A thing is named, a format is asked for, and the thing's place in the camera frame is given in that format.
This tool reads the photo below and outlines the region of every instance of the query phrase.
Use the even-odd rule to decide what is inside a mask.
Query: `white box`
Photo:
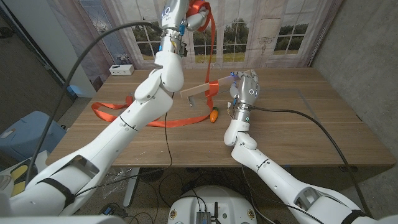
[[[111,75],[131,75],[134,67],[132,65],[112,65],[109,71]]]

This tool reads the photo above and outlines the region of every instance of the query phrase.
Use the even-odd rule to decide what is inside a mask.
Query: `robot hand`
[[[198,14],[194,14],[187,18],[187,29],[189,31],[195,31],[198,30],[200,27],[204,26],[208,14],[209,10],[202,7]]]
[[[237,75],[241,79],[239,87],[236,87],[236,82],[234,82],[229,89],[229,93],[234,98],[234,105],[244,103],[253,106],[260,92],[256,72],[252,69],[245,72],[234,72],[232,75]]]

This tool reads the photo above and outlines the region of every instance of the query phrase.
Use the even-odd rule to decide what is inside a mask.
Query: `blue chair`
[[[48,119],[49,116],[40,111],[34,111],[21,118],[0,135],[0,151],[18,161],[32,157]],[[52,121],[40,152],[52,152],[65,133],[57,122]]]

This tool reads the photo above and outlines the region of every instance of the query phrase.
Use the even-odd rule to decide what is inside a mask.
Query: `table leg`
[[[137,175],[139,173],[139,167],[131,169],[130,176]],[[127,184],[126,194],[124,195],[123,206],[128,207],[131,204],[132,194],[134,193],[134,188],[136,188],[137,179],[130,178]]]

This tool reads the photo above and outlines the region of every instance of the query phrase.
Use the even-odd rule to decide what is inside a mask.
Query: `plastic bag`
[[[120,168],[120,167],[111,167],[106,174],[103,183],[108,184],[117,180],[121,180],[129,176],[129,171],[131,168]],[[115,184],[109,184],[107,186],[102,187],[102,197],[105,199],[113,192],[122,192],[127,187],[128,180],[120,181]]]

